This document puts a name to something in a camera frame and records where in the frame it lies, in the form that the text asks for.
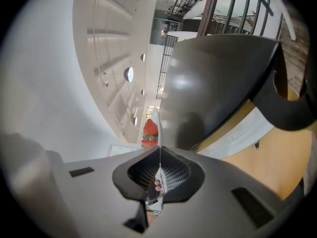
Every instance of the white plate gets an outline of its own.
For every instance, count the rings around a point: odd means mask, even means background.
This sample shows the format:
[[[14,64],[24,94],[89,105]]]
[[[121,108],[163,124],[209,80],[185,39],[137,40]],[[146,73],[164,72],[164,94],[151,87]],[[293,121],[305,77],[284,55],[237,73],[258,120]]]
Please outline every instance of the white plate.
[[[152,115],[153,122],[158,126],[158,146],[161,147],[163,145],[162,140],[162,124],[160,123],[159,119],[159,111],[156,107],[153,108],[153,115]]]

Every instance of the staircase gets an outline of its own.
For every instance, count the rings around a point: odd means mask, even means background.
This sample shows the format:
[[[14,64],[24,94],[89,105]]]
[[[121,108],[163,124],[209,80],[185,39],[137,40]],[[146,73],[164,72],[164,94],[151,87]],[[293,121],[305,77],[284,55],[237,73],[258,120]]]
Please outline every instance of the staircase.
[[[200,19],[185,19],[182,31],[197,32],[201,20]],[[211,23],[211,29],[208,34],[236,34],[238,33],[239,27],[229,26],[223,33],[224,23],[213,20]],[[250,32],[243,29],[242,34],[249,34]]]

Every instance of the recessed light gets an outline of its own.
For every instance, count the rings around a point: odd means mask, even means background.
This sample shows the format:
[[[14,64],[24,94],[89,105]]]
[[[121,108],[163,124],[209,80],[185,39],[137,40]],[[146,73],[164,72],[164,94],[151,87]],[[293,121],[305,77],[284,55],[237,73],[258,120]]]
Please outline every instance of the recessed light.
[[[138,123],[138,118],[137,118],[137,117],[134,117],[134,118],[132,119],[132,123],[136,126],[137,123]]]
[[[126,81],[131,83],[133,80],[133,68],[132,67],[126,68],[124,70],[123,76],[124,76]]]
[[[145,61],[145,54],[142,54],[142,55],[140,56],[140,59],[141,59],[142,61]]]

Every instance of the red strawberry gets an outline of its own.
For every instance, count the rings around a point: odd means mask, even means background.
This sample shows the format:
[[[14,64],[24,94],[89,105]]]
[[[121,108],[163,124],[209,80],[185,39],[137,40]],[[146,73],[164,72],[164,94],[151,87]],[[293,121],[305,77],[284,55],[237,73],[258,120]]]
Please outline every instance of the red strawberry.
[[[154,140],[149,140],[149,139],[146,139],[146,140],[142,140],[142,144],[146,147],[150,147],[150,146],[157,146],[158,143],[157,143],[157,140],[154,139]]]
[[[152,119],[148,119],[143,128],[143,133],[145,135],[156,135],[158,132],[158,126],[152,121]]]

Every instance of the black rectangular slot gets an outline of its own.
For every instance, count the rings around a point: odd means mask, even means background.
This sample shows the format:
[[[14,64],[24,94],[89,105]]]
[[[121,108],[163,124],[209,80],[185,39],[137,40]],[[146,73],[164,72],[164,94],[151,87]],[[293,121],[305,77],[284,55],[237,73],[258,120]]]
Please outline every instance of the black rectangular slot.
[[[71,177],[78,177],[95,171],[91,167],[69,171]]]
[[[236,188],[232,191],[232,194],[239,201],[257,228],[260,228],[274,218],[246,188]]]

